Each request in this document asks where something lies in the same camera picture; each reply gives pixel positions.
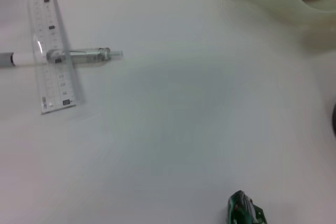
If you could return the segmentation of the green plastic wrapper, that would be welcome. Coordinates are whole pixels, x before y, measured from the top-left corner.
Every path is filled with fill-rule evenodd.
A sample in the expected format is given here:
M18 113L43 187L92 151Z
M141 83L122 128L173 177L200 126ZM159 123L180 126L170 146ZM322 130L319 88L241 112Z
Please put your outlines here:
M227 204L226 224L268 224L264 211L254 205L244 191L230 196Z

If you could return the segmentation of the grey white ballpoint pen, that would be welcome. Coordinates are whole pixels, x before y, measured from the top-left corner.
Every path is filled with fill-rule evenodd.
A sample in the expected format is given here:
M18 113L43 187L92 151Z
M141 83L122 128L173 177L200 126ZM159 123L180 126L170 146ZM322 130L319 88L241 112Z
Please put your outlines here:
M110 48L77 49L69 52L74 64L100 63L123 57L123 51L112 51ZM15 52L0 53L0 68L11 68L21 66L32 66L34 62L33 53L19 54ZM38 63L62 63L66 60L63 50L49 50L42 55L36 56Z

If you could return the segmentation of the transparent plastic ruler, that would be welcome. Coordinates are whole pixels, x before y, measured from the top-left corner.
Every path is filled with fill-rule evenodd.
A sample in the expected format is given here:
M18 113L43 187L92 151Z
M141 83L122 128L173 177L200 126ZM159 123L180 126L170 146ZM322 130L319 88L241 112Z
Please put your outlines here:
M80 89L57 0L30 1L28 15L41 114L77 106Z

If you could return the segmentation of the translucent green fruit bowl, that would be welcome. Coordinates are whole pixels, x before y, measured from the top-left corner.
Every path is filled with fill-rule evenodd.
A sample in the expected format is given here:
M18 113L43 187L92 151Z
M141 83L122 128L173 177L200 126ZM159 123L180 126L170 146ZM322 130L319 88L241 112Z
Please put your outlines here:
M301 35L310 54L336 53L336 0L230 0L250 2Z

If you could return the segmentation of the black mesh pen holder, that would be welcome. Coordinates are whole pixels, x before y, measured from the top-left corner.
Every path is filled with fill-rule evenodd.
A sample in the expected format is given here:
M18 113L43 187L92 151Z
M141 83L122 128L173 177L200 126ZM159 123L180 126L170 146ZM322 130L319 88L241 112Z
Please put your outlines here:
M331 124L332 124L332 129L333 129L334 136L336 137L336 104L333 107Z

